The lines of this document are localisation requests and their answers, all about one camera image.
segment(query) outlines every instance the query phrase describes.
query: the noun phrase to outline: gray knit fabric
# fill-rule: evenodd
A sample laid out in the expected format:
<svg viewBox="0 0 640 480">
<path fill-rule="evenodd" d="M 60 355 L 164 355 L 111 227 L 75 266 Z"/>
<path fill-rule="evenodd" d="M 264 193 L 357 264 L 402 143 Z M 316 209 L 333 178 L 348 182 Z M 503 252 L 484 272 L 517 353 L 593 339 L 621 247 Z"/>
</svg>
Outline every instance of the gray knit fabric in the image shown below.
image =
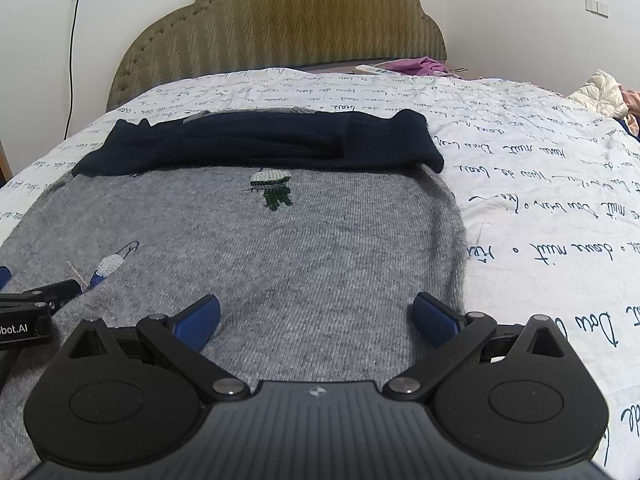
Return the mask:
<svg viewBox="0 0 640 480">
<path fill-rule="evenodd" d="M 282 174 L 257 171 L 67 175 L 1 248 L 14 275 L 5 290 L 69 278 L 84 290 L 100 262 L 122 263 L 55 315 L 59 340 L 88 314 L 128 326 L 215 294 L 222 321 L 204 355 L 252 388 L 261 378 L 382 385 L 413 365 L 428 351 L 408 319 L 415 295 L 462 309 L 466 242 L 452 193 L 427 167 L 292 170 L 278 185 L 260 180 Z M 15 365 L 0 397 L 1 479 L 37 463 L 22 407 L 58 345 L 2 356 Z"/>
</svg>

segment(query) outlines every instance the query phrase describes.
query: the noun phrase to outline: clothes pile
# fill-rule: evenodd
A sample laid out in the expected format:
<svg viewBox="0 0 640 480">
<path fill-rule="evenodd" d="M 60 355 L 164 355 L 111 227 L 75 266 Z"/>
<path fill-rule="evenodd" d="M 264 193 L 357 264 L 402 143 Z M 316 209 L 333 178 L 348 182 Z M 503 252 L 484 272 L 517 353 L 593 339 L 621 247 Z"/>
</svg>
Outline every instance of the clothes pile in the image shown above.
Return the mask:
<svg viewBox="0 0 640 480">
<path fill-rule="evenodd" d="M 640 92 L 625 90 L 604 70 L 597 70 L 584 86 L 567 96 L 567 99 L 591 112 L 617 120 L 629 135 L 638 139 Z"/>
</svg>

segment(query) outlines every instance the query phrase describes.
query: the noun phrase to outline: upholstered headboard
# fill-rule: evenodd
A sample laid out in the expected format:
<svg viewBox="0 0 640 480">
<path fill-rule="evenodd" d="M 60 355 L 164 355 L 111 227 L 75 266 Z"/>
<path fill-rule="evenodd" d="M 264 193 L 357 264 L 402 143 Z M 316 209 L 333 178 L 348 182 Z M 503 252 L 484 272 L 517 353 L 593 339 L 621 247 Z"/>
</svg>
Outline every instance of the upholstered headboard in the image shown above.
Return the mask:
<svg viewBox="0 0 640 480">
<path fill-rule="evenodd" d="M 447 57 L 420 0 L 196 0 L 136 38 L 113 78 L 107 111 L 178 79 L 418 56 Z"/>
</svg>

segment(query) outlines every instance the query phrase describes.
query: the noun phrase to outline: bed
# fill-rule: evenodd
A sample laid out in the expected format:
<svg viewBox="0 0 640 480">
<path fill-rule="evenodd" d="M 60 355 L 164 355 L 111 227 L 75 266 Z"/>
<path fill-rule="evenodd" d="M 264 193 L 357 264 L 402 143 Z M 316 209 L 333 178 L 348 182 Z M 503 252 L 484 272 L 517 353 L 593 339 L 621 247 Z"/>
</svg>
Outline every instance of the bed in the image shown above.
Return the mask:
<svg viewBox="0 0 640 480">
<path fill-rule="evenodd" d="M 382 118 L 415 110 L 444 156 L 442 177 L 466 227 L 465 309 L 505 324 L 551 316 L 609 405 L 594 460 L 613 478 L 637 479 L 638 142 L 616 121 L 531 84 L 305 72 L 324 63 L 446 59 L 418 0 L 308 1 L 196 0 L 153 23 L 124 55 L 108 112 L 0 189 L 0 242 L 119 119 L 153 124 L 205 108 L 274 105 Z M 300 3 L 294 16 L 290 2 Z M 314 18 L 318 9 L 334 20 Z M 335 27 L 329 39 L 327 26 Z"/>
</svg>

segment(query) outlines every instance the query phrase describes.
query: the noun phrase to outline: white puffy jacket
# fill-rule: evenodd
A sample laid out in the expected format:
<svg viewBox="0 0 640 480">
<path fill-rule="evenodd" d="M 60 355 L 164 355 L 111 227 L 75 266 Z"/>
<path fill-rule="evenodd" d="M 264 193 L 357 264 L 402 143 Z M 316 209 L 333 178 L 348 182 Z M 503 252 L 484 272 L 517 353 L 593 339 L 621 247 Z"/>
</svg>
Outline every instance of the white puffy jacket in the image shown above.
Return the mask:
<svg viewBox="0 0 640 480">
<path fill-rule="evenodd" d="M 569 95 L 567 99 L 577 102 L 591 112 L 613 119 L 622 119 L 629 112 L 618 83 L 604 70 L 598 70 L 582 88 Z"/>
</svg>

